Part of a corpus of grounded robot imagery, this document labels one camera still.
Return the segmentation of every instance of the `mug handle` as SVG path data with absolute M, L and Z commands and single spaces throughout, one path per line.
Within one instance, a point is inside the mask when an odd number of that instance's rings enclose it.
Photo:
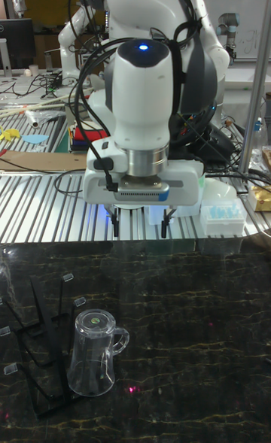
M 113 356 L 116 356 L 116 354 L 121 353 L 123 349 L 128 345 L 129 343 L 129 333 L 124 328 L 115 328 L 114 331 L 115 335 L 121 335 L 121 338 L 117 343 L 113 346 Z

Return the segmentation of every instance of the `blue led light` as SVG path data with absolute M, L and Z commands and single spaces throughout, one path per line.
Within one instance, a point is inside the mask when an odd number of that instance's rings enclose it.
M 139 49 L 140 50 L 148 50 L 148 46 L 147 45 L 145 45 L 145 44 L 142 44 L 142 45 L 139 45 Z

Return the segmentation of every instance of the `glass mug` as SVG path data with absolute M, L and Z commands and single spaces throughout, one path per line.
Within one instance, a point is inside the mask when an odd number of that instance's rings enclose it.
M 114 344 L 115 335 L 121 335 Z M 75 319 L 75 343 L 68 371 L 70 388 L 82 396 L 99 396 L 114 384 L 113 356 L 129 343 L 129 333 L 116 327 L 107 311 L 90 309 Z

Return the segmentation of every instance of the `cardboard box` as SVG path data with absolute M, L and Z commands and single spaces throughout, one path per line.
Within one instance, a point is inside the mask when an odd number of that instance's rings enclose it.
M 271 186 L 252 187 L 248 192 L 248 202 L 253 211 L 271 211 L 271 193 L 264 188 L 271 190 Z
M 265 163 L 267 164 L 267 167 L 271 171 L 271 150 L 269 150 L 267 148 L 263 149 L 263 160 L 265 161 Z

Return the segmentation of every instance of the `dark marble table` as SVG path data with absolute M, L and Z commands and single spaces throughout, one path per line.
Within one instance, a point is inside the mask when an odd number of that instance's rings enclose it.
M 36 318 L 29 276 L 54 315 L 59 279 L 72 272 L 63 309 L 86 296 L 87 308 L 111 312 L 130 342 L 114 358 L 109 393 L 37 421 L 23 373 L 3 373 L 20 361 L 15 335 L 0 338 L 0 441 L 270 443 L 270 242 L 2 245 L 0 294 L 24 323 Z M 0 306 L 0 327 L 11 322 Z

